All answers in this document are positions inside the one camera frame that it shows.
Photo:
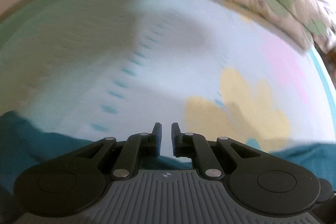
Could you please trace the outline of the floral white bed sheet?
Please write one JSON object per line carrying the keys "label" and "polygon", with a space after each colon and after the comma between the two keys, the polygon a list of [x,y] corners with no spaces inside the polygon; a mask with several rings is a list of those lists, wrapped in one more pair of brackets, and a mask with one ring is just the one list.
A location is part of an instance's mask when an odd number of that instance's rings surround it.
{"label": "floral white bed sheet", "polygon": [[316,50],[222,0],[32,0],[1,22],[1,112],[80,139],[163,125],[270,152],[335,142]]}

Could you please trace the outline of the teal green pants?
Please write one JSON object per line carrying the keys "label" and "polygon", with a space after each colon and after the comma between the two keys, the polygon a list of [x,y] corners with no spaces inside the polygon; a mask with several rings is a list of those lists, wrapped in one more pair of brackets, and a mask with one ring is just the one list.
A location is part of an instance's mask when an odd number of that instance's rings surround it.
{"label": "teal green pants", "polygon": [[[27,168],[72,152],[92,142],[54,132],[42,132],[9,111],[1,116],[1,189],[13,193],[14,182]],[[273,156],[298,164],[335,185],[335,144],[300,145]]]}

